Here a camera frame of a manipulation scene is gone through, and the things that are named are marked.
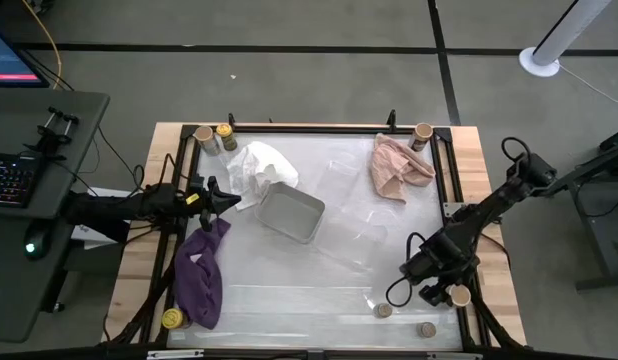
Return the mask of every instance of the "keyboard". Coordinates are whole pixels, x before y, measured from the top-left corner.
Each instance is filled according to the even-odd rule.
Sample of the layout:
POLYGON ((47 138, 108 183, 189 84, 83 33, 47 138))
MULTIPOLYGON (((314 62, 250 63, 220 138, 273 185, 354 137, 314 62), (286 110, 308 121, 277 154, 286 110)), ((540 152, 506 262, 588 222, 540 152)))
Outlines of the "keyboard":
POLYGON ((27 207, 41 164, 36 156, 0 154, 0 206, 27 207))

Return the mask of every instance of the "monitor screen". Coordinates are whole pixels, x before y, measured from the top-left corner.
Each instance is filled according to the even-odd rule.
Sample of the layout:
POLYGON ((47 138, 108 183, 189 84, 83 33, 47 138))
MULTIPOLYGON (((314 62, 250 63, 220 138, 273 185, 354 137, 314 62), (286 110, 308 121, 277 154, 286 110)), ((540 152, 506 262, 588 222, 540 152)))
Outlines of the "monitor screen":
POLYGON ((0 37, 0 87, 44 87, 48 83, 0 37))

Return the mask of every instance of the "small can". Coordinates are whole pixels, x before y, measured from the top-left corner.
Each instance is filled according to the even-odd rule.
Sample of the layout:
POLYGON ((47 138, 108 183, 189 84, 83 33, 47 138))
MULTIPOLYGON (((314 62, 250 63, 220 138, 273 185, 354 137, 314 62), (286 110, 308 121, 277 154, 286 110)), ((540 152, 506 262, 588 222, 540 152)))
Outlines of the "small can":
POLYGON ((233 129, 229 124, 220 124, 216 127, 216 133, 220 136, 222 140, 222 146, 227 151, 236 150, 238 147, 238 143, 233 136, 233 129))
POLYGON ((189 320, 187 314, 183 313, 182 310, 171 308, 167 309, 167 311, 162 314, 162 326, 169 330, 178 328, 184 329, 191 326, 191 320, 189 320))
POLYGON ((436 336, 436 325, 430 322, 419 323, 417 325, 418 335, 425 339, 436 336))
POLYGON ((431 125, 425 123, 416 125, 411 134, 411 139, 409 139, 409 147, 413 151, 422 151, 432 135, 433 128, 431 125))
POLYGON ((202 149, 209 155, 220 154, 220 145, 209 126, 201 126, 193 133, 193 137, 198 140, 202 149))
POLYGON ((392 312, 393 308, 391 307, 391 305, 385 303, 378 304, 373 308, 373 314, 380 319, 388 318, 389 316, 391 316, 392 312))
POLYGON ((447 294, 449 294, 451 305, 456 307, 465 307, 471 302, 471 292, 462 284, 450 285, 447 287, 446 291, 447 294))

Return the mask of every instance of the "crumpled cloth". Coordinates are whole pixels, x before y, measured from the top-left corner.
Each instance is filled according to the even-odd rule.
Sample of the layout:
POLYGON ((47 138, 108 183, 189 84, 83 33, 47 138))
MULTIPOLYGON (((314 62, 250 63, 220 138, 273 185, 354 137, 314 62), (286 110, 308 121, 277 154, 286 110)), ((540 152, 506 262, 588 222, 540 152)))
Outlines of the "crumpled cloth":
POLYGON ((278 150, 260 141, 242 149, 227 164, 227 170, 231 193, 242 197, 236 204, 238 210, 259 203, 271 184, 298 185, 298 171, 278 150))
POLYGON ((436 175, 433 167, 407 145, 376 135, 371 159, 371 177, 382 197, 406 203, 402 184, 427 186, 436 175))
POLYGON ((212 330, 222 309, 222 277, 214 255, 231 224, 216 219, 212 230, 198 229, 178 249, 175 258, 176 301, 189 319, 212 330))

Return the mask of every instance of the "white pole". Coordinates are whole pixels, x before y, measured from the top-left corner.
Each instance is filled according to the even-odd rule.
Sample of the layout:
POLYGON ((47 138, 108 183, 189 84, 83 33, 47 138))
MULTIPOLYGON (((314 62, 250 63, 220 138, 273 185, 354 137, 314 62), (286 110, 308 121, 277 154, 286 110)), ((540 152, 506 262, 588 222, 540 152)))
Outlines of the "white pole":
POLYGON ((610 2, 575 0, 537 47, 520 53, 520 65, 536 76, 548 77, 558 73, 560 55, 610 2))

